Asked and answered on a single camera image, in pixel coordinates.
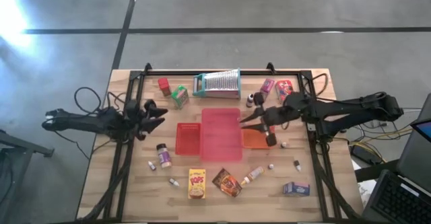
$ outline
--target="laptop keyboard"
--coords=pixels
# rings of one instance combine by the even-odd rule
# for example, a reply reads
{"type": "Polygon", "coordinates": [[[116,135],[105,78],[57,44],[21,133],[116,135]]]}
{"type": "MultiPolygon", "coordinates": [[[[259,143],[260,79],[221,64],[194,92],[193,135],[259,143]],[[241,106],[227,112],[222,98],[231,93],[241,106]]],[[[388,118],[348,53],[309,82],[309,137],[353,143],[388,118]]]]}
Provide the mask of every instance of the laptop keyboard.
{"type": "Polygon", "coordinates": [[[373,208],[398,223],[431,224],[430,203],[401,187],[399,181],[386,176],[382,192],[373,208]]]}

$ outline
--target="brown snack box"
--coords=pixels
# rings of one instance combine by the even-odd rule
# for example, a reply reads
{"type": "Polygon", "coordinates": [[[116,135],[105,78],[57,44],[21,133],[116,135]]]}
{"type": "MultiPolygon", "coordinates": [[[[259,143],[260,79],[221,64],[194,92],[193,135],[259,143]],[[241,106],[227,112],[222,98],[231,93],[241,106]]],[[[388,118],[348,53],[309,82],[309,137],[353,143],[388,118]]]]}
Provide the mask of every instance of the brown snack box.
{"type": "Polygon", "coordinates": [[[232,197],[237,197],[242,190],[241,185],[235,180],[234,176],[231,176],[225,169],[220,170],[217,176],[213,179],[213,183],[220,190],[232,197]]]}

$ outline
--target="cereal box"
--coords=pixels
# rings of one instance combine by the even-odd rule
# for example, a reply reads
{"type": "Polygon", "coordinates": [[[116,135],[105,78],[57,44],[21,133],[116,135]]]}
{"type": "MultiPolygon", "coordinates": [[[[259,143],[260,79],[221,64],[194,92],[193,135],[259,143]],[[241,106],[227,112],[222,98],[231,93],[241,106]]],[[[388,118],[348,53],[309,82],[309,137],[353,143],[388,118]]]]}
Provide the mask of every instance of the cereal box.
{"type": "Polygon", "coordinates": [[[205,170],[189,170],[189,199],[205,198],[205,170]]]}
{"type": "Polygon", "coordinates": [[[294,90],[292,82],[290,80],[280,80],[275,84],[275,90],[280,103],[283,103],[284,99],[292,93],[294,90]]]}
{"type": "Polygon", "coordinates": [[[288,196],[309,196],[310,184],[290,182],[284,185],[283,194],[288,196]]]}

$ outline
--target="metal grater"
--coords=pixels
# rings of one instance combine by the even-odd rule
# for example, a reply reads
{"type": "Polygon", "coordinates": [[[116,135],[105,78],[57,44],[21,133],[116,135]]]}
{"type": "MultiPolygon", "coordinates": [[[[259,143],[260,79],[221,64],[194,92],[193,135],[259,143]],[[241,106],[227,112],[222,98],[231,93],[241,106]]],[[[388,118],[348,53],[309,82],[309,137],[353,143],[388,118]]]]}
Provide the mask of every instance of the metal grater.
{"type": "Polygon", "coordinates": [[[240,98],[240,69],[194,76],[193,95],[199,97],[240,98]]]}

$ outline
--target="wooden table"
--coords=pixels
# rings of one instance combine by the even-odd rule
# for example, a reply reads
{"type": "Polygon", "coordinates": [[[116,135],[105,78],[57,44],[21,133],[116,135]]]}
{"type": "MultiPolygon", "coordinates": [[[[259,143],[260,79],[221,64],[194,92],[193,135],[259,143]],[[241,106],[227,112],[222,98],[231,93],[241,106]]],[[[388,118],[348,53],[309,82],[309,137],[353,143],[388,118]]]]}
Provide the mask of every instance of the wooden table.
{"type": "MultiPolygon", "coordinates": [[[[328,69],[311,69],[312,74],[328,73],[328,69]]],[[[108,90],[118,95],[127,89],[129,70],[114,70],[108,90]]],[[[165,98],[158,88],[158,78],[145,77],[142,104],[147,99],[154,99],[161,108],[169,109],[162,123],[145,141],[135,140],[129,183],[125,200],[123,221],[229,221],[229,222],[274,222],[274,221],[320,221],[316,182],[310,157],[310,148],[304,123],[295,120],[288,130],[280,126],[275,128],[279,139],[289,144],[288,149],[278,146],[272,149],[244,149],[242,161],[238,163],[206,163],[200,162],[199,156],[175,155],[176,124],[178,122],[200,122],[204,108],[240,108],[242,117],[248,116],[253,109],[245,106],[246,97],[258,91],[266,76],[242,76],[241,100],[217,98],[190,98],[182,110],[176,110],[173,101],[165,98]],[[173,167],[163,170],[158,163],[156,145],[165,143],[172,158],[173,167]],[[296,171],[293,161],[298,160],[302,171],[296,171]],[[147,161],[158,167],[151,171],[147,161]],[[272,163],[273,170],[266,171],[260,178],[246,185],[239,196],[232,198],[224,194],[212,184],[215,175],[222,167],[227,169],[238,181],[241,181],[253,168],[267,167],[272,163]],[[205,168],[207,171],[207,196],[205,200],[189,200],[187,198],[188,172],[190,168],[205,168]],[[169,178],[174,178],[180,187],[172,186],[169,178]],[[282,194],[282,186],[288,182],[308,182],[310,196],[287,197],[282,194]]],[[[290,79],[294,90],[298,90],[295,77],[269,76],[274,80],[290,79]]],[[[191,76],[169,76],[172,90],[177,85],[193,88],[191,76]]],[[[321,77],[315,81],[316,90],[324,84],[321,77]]],[[[321,95],[323,98],[335,99],[335,93],[329,76],[329,85],[321,95]]],[[[265,107],[279,105],[275,90],[269,94],[265,107]]],[[[107,141],[105,136],[97,136],[94,147],[107,141]]],[[[344,141],[333,141],[330,158],[337,188],[356,212],[362,212],[362,202],[354,175],[347,144],[344,141]]],[[[108,144],[95,152],[91,158],[83,196],[77,216],[85,216],[100,199],[108,186],[114,143],[108,144]]],[[[325,187],[325,196],[330,216],[332,213],[329,191],[325,187]]],[[[113,210],[117,208],[118,194],[114,196],[113,210]]]]}

